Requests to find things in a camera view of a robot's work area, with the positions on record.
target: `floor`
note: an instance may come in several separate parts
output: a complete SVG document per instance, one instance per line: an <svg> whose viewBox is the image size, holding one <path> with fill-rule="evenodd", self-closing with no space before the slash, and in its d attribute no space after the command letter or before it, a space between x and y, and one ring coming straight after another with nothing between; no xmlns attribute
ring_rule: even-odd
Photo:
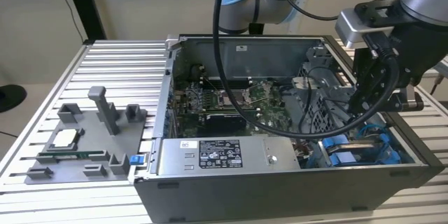
<svg viewBox="0 0 448 224"><path fill-rule="evenodd" d="M28 93L26 100L12 110L0 113L0 131L14 135L22 133L22 130L43 103L54 84L26 84L22 86ZM15 137L0 134L0 160L8 152L15 140Z"/></svg>

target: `green circuit board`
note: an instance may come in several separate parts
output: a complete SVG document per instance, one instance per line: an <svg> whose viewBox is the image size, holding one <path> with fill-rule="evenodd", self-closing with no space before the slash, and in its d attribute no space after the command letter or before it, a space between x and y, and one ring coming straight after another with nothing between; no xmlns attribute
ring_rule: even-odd
<svg viewBox="0 0 448 224"><path fill-rule="evenodd" d="M202 89L186 90L179 93L178 123L180 137L202 137L200 134L207 127L208 115L238 114L224 90ZM234 89L232 93L239 105L256 120L278 129L291 129L291 118L284 108L284 102L279 92L279 86L274 81L254 81L247 89ZM258 127L247 123L244 129L234 132L235 136L251 136L267 134Z"/></svg>

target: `metal case panel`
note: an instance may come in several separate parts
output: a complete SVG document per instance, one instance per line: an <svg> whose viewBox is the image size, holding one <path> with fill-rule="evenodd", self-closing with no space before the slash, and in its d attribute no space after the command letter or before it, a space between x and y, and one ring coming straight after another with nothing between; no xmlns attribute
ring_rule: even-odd
<svg viewBox="0 0 448 224"><path fill-rule="evenodd" d="M203 142L238 141L239 150L235 155L242 157L242 168L202 168L200 162L208 162L202 155L216 155L216 159L226 162L227 153L216 149L215 152L200 151ZM176 138L164 139L159 159L158 175L179 175L186 177L199 175L251 174L259 172L279 172L300 170L291 140L286 137L248 136L248 137L214 137L214 138Z"/></svg>
<svg viewBox="0 0 448 224"><path fill-rule="evenodd" d="M424 167L355 168L135 183L155 223L262 219L374 210L418 185Z"/></svg>

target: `motherboard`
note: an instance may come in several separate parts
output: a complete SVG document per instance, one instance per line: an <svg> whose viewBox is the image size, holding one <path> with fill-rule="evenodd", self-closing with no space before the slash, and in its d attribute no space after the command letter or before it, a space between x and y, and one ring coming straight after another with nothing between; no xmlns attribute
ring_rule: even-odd
<svg viewBox="0 0 448 224"><path fill-rule="evenodd" d="M292 121L275 80L231 81L242 108L259 122L291 130ZM220 81L202 78L176 90L179 137L251 136L266 134L236 112Z"/></svg>

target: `robotic arm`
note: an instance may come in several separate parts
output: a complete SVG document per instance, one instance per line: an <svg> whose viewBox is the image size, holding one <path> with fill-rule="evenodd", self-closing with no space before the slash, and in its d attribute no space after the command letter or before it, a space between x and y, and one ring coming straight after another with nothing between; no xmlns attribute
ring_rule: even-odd
<svg viewBox="0 0 448 224"><path fill-rule="evenodd" d="M378 0L342 11L339 17L310 14L292 0L223 0L219 31L242 34L250 23L279 24L290 21L298 9L319 20L336 20L336 31L355 51L356 92L350 112L364 113L380 99L391 77L386 60L399 62L399 82L380 111L418 111L424 107L414 87L426 71L448 53L447 0Z"/></svg>
<svg viewBox="0 0 448 224"><path fill-rule="evenodd" d="M414 92L414 86L419 84L423 73L443 59L448 51L444 43L448 38L447 2L442 3L444 10L442 12L427 11L427 8L434 8L435 1L444 0L372 1L356 5L354 11L347 11L347 15L342 14L338 22L342 38L348 46L352 43L352 46L358 44L360 47L354 68L358 83L350 100L350 112L358 116L343 127L311 134L283 131L264 125L246 113L236 101L223 69L219 42L219 31L223 32L222 25L226 24L220 15L226 14L222 7L232 1L215 0L212 29L215 62L230 101L251 124L279 136L312 140L344 134L363 125L379 111L423 109L423 102ZM288 3L311 16L294 3L290 1ZM394 94L396 88L403 88L399 94Z"/></svg>
<svg viewBox="0 0 448 224"><path fill-rule="evenodd" d="M384 91L390 73L384 52L396 55L400 78L382 111L415 111L424 107L414 87L426 71L448 53L447 0L388 0L360 3L342 11L336 31L348 48L355 48L356 92L352 113L364 112Z"/></svg>

